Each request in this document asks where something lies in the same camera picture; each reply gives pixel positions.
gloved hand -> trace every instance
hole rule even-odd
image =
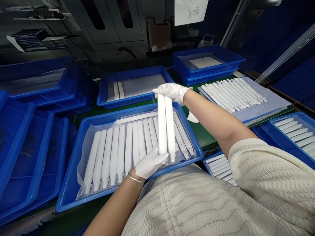
[[[166,83],[166,84],[160,85],[158,88],[153,89],[153,92],[155,92],[156,94],[166,95],[172,98],[174,102],[178,102],[182,106],[184,105],[183,97],[185,93],[187,93],[187,91],[190,89],[193,89],[193,88],[192,87],[187,88],[187,87],[174,84],[174,83]]]
[[[168,156],[168,153],[159,155],[158,146],[156,146],[136,164],[136,175],[148,179],[167,161]]]

plastic bag liner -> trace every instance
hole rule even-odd
[[[148,112],[142,112],[142,113],[138,113],[138,114],[134,114],[134,115],[130,115],[130,116],[125,116],[125,117],[122,117],[121,119],[123,118],[127,118],[127,117],[131,117],[131,116],[136,116],[136,115],[141,115],[141,114],[145,114],[145,113],[148,113]],[[100,126],[90,126],[89,129],[87,130],[86,134],[85,134],[85,138],[84,138],[84,141],[83,141],[83,146],[82,146],[82,156],[81,156],[81,160],[77,166],[77,180],[78,180],[78,184],[81,186],[80,189],[79,189],[79,192],[77,194],[77,197],[76,197],[76,200],[79,199],[79,198],[82,198],[82,197],[87,197],[87,196],[90,196],[90,195],[93,195],[95,193],[98,193],[98,192],[101,192],[101,191],[104,191],[104,190],[108,190],[108,189],[111,189],[118,184],[118,178],[116,180],[116,184],[113,185],[113,186],[107,186],[105,188],[103,188],[103,183],[101,181],[101,184],[100,184],[100,190],[98,191],[94,191],[94,192],[90,192],[88,194],[84,194],[84,191],[85,191],[85,185],[84,185],[84,175],[85,175],[85,170],[86,170],[86,167],[87,167],[87,164],[88,164],[88,159],[89,159],[89,155],[90,155],[90,151],[91,151],[91,147],[92,147],[92,142],[93,142],[93,139],[94,139],[94,135],[97,131],[102,131],[104,129],[109,129],[109,128],[115,128],[117,126],[121,126],[121,125],[125,125],[126,129],[125,129],[125,137],[127,136],[127,125],[129,123],[134,123],[134,122],[138,122],[139,120],[136,120],[136,121],[133,121],[133,122],[128,122],[128,123],[123,123],[123,124],[120,124],[120,125],[117,125],[116,122],[115,123],[104,123],[103,125],[100,125]],[[195,157],[197,155],[197,152],[196,152],[196,148],[193,147],[194,149],[194,156]],[[179,162],[183,161],[183,160],[186,160],[183,153],[179,150],[176,152],[176,156],[175,156],[175,162],[172,162],[172,163],[168,163],[168,165],[176,165],[178,164]],[[167,167],[167,163],[165,165],[162,165],[159,169],[163,169]]]
[[[211,57],[218,62],[221,62],[222,64],[225,63],[225,61],[221,60],[220,58],[216,57],[212,52],[207,52],[207,53],[197,53],[197,54],[192,54],[188,56],[177,56],[190,70],[196,70],[199,69],[197,68],[194,64],[192,64],[189,60],[194,60],[194,59],[200,59],[204,57]]]

silver bracelet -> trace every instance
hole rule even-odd
[[[132,180],[134,180],[134,181],[136,181],[137,183],[144,183],[145,182],[145,180],[144,181],[141,181],[141,180],[137,180],[137,179],[135,179],[134,177],[132,177],[131,176],[131,174],[130,174],[130,171],[128,172],[128,175],[129,175],[129,177],[132,179]]]

white knit sweater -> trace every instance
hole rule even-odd
[[[315,171],[259,139],[229,162],[240,189],[194,166],[150,180],[122,235],[315,234]]]

paper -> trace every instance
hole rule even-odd
[[[175,26],[203,21],[208,0],[175,0]]]

